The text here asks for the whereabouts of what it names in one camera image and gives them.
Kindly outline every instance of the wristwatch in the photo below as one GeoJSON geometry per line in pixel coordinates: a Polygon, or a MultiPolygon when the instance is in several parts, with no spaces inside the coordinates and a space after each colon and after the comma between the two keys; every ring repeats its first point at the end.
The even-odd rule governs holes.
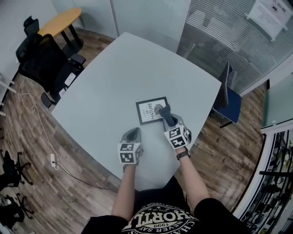
{"type": "Polygon", "coordinates": [[[188,156],[190,158],[190,153],[188,151],[188,149],[185,147],[186,151],[176,155],[177,160],[180,160],[181,158],[188,156]]]}

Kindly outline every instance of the cable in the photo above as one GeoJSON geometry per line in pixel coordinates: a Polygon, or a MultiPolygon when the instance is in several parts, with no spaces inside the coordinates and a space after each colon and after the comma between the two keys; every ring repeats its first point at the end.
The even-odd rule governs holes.
{"type": "MultiPolygon", "coordinates": [[[[29,96],[33,99],[33,102],[34,102],[34,105],[32,106],[32,113],[34,113],[36,110],[37,110],[37,112],[38,112],[37,103],[36,103],[34,97],[33,97],[30,93],[23,93],[23,94],[20,93],[20,89],[21,89],[21,87],[22,87],[22,84],[24,83],[24,81],[25,81],[26,79],[27,79],[27,78],[25,77],[24,80],[22,81],[22,83],[20,84],[19,89],[18,89],[18,94],[19,94],[20,96],[23,96],[23,95],[29,95],[29,96]]],[[[110,191],[112,191],[112,192],[117,193],[117,191],[115,191],[115,190],[112,190],[112,189],[109,189],[109,188],[101,188],[101,187],[98,187],[98,186],[94,186],[94,185],[92,185],[92,184],[89,184],[89,183],[87,183],[87,182],[85,182],[85,181],[82,181],[82,180],[76,178],[75,176],[73,176],[73,175],[70,173],[70,171],[69,171],[69,170],[68,170],[68,169],[67,169],[67,168],[61,163],[61,161],[60,161],[60,157],[59,157],[58,153],[56,152],[56,150],[55,150],[54,147],[52,146],[52,144],[51,144],[51,142],[50,142],[50,140],[49,140],[49,138],[48,138],[48,136],[47,136],[47,134],[46,134],[46,131],[45,131],[45,128],[44,128],[44,125],[43,125],[43,122],[42,122],[42,120],[41,120],[41,117],[40,117],[39,112],[38,112],[38,118],[40,119],[40,122],[41,122],[41,125],[42,125],[42,128],[43,128],[43,131],[44,131],[44,133],[45,133],[45,135],[46,135],[46,137],[47,137],[47,140],[48,140],[48,142],[49,142],[49,144],[50,144],[52,150],[56,153],[56,155],[57,155],[57,157],[58,157],[58,162],[59,162],[59,163],[56,163],[56,162],[53,161],[53,163],[55,163],[55,164],[57,164],[57,165],[59,166],[59,168],[56,168],[56,167],[55,167],[56,170],[59,170],[59,169],[61,168],[66,174],[68,174],[69,176],[71,176],[71,177],[77,179],[77,180],[80,181],[80,182],[85,183],[86,185],[89,185],[89,186],[91,186],[91,187],[94,187],[94,188],[97,188],[97,189],[101,189],[101,190],[110,190],[110,191]]]]}
{"type": "MultiPolygon", "coordinates": [[[[25,81],[26,79],[27,79],[27,78],[25,77],[25,78],[23,79],[22,83],[20,84],[19,89],[18,89],[18,94],[19,94],[20,96],[23,96],[23,95],[26,95],[26,94],[27,94],[27,95],[30,95],[30,97],[33,99],[33,102],[35,103],[35,104],[32,106],[32,113],[34,113],[35,110],[37,110],[37,112],[38,112],[37,103],[36,103],[34,97],[33,97],[30,93],[23,93],[23,94],[20,93],[20,89],[21,89],[21,87],[22,87],[22,84],[24,83],[24,81],[25,81]]],[[[47,140],[48,140],[48,142],[49,142],[51,148],[53,149],[53,151],[56,153],[56,155],[57,155],[57,157],[58,157],[58,162],[60,163],[60,157],[59,157],[58,153],[56,152],[56,150],[54,149],[54,147],[52,146],[52,144],[51,144],[51,142],[50,142],[50,140],[49,140],[49,138],[48,138],[48,136],[47,136],[47,134],[46,134],[46,131],[45,131],[45,128],[44,128],[44,125],[43,125],[43,122],[42,122],[42,120],[41,120],[41,117],[40,117],[40,113],[39,113],[39,112],[38,112],[38,118],[40,119],[40,122],[41,122],[41,125],[42,125],[42,128],[43,128],[43,131],[44,131],[44,133],[45,133],[45,135],[46,135],[46,137],[47,137],[47,140]]]]}
{"type": "Polygon", "coordinates": [[[83,181],[83,180],[81,180],[81,179],[76,178],[75,176],[73,176],[73,175],[71,174],[71,172],[70,172],[66,167],[64,167],[63,164],[62,164],[62,165],[63,165],[64,168],[63,168],[60,164],[58,164],[58,163],[56,163],[56,162],[54,162],[54,161],[53,161],[52,163],[57,164],[57,165],[59,166],[59,168],[61,168],[66,174],[68,174],[69,176],[73,177],[74,179],[77,179],[78,181],[80,181],[80,182],[82,182],[82,183],[85,183],[86,185],[89,185],[89,186],[91,186],[91,187],[94,187],[94,188],[97,188],[97,189],[101,189],[101,190],[110,190],[110,191],[112,191],[112,192],[117,193],[117,191],[112,190],[112,189],[110,189],[110,188],[102,188],[102,187],[94,186],[94,185],[92,185],[92,184],[90,184],[90,183],[87,183],[87,182],[85,182],[85,181],[83,181]]]}

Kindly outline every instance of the yellow round table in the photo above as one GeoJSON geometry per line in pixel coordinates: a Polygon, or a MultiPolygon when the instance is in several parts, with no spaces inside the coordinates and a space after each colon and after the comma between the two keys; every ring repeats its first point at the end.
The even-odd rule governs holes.
{"type": "Polygon", "coordinates": [[[39,31],[38,34],[44,36],[51,34],[53,37],[61,33],[67,45],[62,48],[67,57],[77,53],[83,46],[83,41],[78,37],[72,23],[81,15],[81,8],[72,8],[56,15],[53,19],[47,22],[39,31]],[[75,40],[70,41],[64,30],[69,28],[75,40]]]}

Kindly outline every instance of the wooden floor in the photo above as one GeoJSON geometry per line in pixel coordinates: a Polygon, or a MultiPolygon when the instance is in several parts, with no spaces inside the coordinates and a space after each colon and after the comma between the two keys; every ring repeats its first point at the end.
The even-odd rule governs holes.
{"type": "MultiPolygon", "coordinates": [[[[94,59],[111,40],[98,34],[78,30],[84,46],[80,54],[94,59]]],[[[60,46],[65,42],[58,36],[60,46]]],[[[19,89],[24,77],[19,75],[14,88],[19,89]]],[[[259,131],[264,86],[248,94],[242,103],[238,124],[219,128],[219,123],[209,117],[198,139],[192,147],[192,160],[204,178],[210,195],[219,199],[228,209],[233,209],[245,189],[257,162],[263,137],[259,131]]],[[[117,190],[119,179],[104,169],[88,155],[43,108],[40,95],[43,89],[36,82],[26,79],[20,93],[30,93],[36,100],[40,117],[61,163],[76,177],[96,186],[117,190]]],[[[0,118],[4,129],[4,140],[0,143],[13,159],[22,151],[22,162],[31,162],[25,174],[33,181],[30,186],[20,184],[18,188],[6,188],[1,194],[14,196],[17,192],[28,198],[28,207],[35,211],[33,219],[25,219],[13,230],[18,234],[79,234],[91,216],[110,214],[116,194],[85,185],[50,164],[53,153],[43,133],[38,113],[32,113],[34,102],[28,95],[9,92],[0,118]]],[[[181,182],[180,170],[176,177],[181,182]]]]}

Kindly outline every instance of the framed picture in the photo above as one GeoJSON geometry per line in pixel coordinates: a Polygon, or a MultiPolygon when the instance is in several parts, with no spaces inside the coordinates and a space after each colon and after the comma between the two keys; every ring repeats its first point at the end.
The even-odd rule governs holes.
{"type": "Polygon", "coordinates": [[[166,105],[168,105],[167,98],[160,97],[136,103],[137,113],[141,125],[157,122],[162,119],[162,117],[159,114],[156,115],[154,111],[155,106],[158,104],[165,107],[166,105]]]}

